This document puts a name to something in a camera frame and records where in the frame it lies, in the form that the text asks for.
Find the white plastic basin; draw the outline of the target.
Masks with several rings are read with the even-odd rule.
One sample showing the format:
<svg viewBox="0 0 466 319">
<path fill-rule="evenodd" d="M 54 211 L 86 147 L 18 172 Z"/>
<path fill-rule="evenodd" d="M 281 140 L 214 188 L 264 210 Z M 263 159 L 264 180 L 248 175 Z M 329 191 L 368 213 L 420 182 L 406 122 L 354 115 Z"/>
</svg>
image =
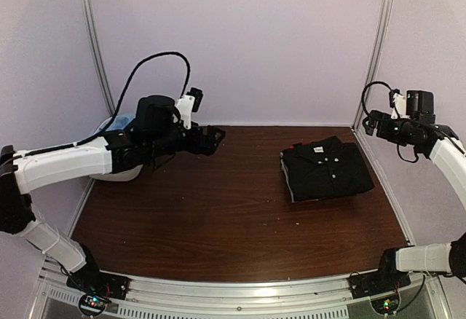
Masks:
<svg viewBox="0 0 466 319">
<path fill-rule="evenodd" d="M 133 167 L 129 170 L 122 171 L 120 173 L 91 175 L 90 178 L 93 178 L 99 181 L 126 182 L 126 181 L 131 181 L 134 178 L 136 178 L 140 174 L 142 168 L 143 168 L 142 165 L 138 165 L 136 167 Z"/>
</svg>

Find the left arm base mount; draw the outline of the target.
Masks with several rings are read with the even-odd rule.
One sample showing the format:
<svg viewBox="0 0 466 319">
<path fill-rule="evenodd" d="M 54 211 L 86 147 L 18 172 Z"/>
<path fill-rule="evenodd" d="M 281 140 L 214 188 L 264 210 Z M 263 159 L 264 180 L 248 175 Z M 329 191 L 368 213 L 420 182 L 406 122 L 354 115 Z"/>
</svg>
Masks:
<svg viewBox="0 0 466 319">
<path fill-rule="evenodd" d="M 86 264 L 76 272 L 65 272 L 66 285 L 86 294 L 125 300 L 130 279 L 101 271 L 90 250 L 84 244 L 80 246 L 84 251 Z"/>
</svg>

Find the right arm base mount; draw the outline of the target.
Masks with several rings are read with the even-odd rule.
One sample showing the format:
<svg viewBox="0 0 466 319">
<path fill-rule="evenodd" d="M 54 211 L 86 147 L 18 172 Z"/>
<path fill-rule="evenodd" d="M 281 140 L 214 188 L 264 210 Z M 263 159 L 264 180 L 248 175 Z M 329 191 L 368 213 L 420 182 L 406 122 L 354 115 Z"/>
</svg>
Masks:
<svg viewBox="0 0 466 319">
<path fill-rule="evenodd" d="M 398 271 L 395 256 L 398 248 L 383 252 L 376 270 L 359 273 L 353 272 L 347 278 L 353 299 L 374 296 L 395 291 L 411 284 L 407 272 Z"/>
</svg>

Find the black long sleeve shirt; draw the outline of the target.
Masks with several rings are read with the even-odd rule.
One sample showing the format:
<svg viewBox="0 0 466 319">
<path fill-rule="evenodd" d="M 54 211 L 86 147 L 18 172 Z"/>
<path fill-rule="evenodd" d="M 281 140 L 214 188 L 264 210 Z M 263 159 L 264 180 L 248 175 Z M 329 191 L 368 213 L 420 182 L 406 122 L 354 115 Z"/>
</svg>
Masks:
<svg viewBox="0 0 466 319">
<path fill-rule="evenodd" d="M 292 202 L 351 197 L 375 187 L 358 145 L 336 136 L 282 150 L 280 165 Z"/>
</svg>

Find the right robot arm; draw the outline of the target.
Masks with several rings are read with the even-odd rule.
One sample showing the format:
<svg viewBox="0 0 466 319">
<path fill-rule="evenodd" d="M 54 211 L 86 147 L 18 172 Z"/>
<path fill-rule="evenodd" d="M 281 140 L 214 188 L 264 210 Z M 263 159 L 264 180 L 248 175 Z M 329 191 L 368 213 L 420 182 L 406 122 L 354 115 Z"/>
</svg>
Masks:
<svg viewBox="0 0 466 319">
<path fill-rule="evenodd" d="M 392 113 L 369 111 L 366 93 L 375 85 L 388 89 Z M 398 148 L 412 146 L 415 164 L 422 155 L 431 161 L 446 178 L 459 200 L 465 203 L 465 147 L 447 125 L 435 123 L 435 102 L 432 92 L 409 90 L 405 95 L 386 82 L 371 82 L 361 94 L 361 106 L 366 117 L 362 126 L 366 135 L 375 135 Z M 465 236 L 447 243 L 410 246 L 386 250 L 373 283 L 380 291 L 390 290 L 401 273 L 438 273 L 465 281 Z"/>
</svg>

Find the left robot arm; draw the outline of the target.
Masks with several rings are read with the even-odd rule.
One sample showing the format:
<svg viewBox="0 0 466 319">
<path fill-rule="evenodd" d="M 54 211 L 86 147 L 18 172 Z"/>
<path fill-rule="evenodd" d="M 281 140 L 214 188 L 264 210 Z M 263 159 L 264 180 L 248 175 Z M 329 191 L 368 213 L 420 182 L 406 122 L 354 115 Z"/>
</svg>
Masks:
<svg viewBox="0 0 466 319">
<path fill-rule="evenodd" d="M 1 150 L 1 231 L 18 235 L 54 258 L 90 293 L 99 292 L 105 278 L 84 247 L 39 220 L 31 207 L 31 192 L 44 186 L 85 176 L 104 181 L 130 181 L 144 165 L 186 151 L 210 156 L 226 133 L 202 127 L 191 116 L 201 96 L 190 92 L 178 100 L 152 95 L 141 98 L 135 115 L 115 117 L 82 143 L 55 148 Z"/>
</svg>

